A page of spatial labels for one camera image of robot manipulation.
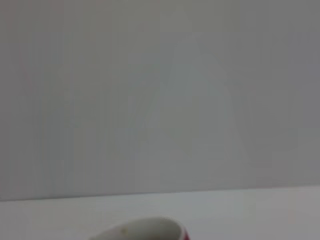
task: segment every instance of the white surface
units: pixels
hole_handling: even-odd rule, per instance
[[[1,0],[0,198],[320,184],[319,6]]]
[[[0,202],[1,240],[87,240],[146,216],[181,221],[191,240],[318,240],[320,187]]]

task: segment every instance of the white table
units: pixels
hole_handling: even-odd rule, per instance
[[[319,240],[320,187],[0,202],[0,239],[87,240],[147,216],[181,221],[191,240]]]

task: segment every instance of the white wall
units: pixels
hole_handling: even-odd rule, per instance
[[[1,199],[320,184],[319,7],[2,1]]]

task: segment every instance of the gray wall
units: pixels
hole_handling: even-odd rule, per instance
[[[1,199],[320,184],[319,9],[1,1]]]

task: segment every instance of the cup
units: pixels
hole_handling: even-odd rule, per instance
[[[186,228],[167,217],[142,218],[112,226],[90,240],[190,240]]]

